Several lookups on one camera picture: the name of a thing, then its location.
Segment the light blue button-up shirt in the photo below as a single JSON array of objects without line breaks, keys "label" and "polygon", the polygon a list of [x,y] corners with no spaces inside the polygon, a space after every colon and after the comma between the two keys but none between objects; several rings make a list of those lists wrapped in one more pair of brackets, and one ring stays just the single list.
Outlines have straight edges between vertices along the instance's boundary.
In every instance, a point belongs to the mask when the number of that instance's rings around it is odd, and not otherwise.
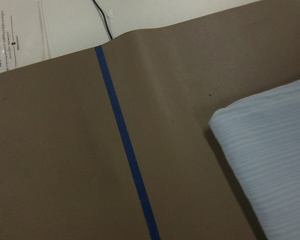
[{"label": "light blue button-up shirt", "polygon": [[209,126],[269,240],[300,240],[300,79],[217,110]]}]

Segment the clear plastic bag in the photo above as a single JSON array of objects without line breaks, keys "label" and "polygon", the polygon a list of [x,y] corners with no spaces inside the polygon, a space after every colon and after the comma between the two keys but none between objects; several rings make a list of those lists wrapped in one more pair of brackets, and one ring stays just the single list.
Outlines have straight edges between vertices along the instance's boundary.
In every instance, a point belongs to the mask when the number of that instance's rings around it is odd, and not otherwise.
[{"label": "clear plastic bag", "polygon": [[41,0],[0,0],[0,73],[51,58]]}]

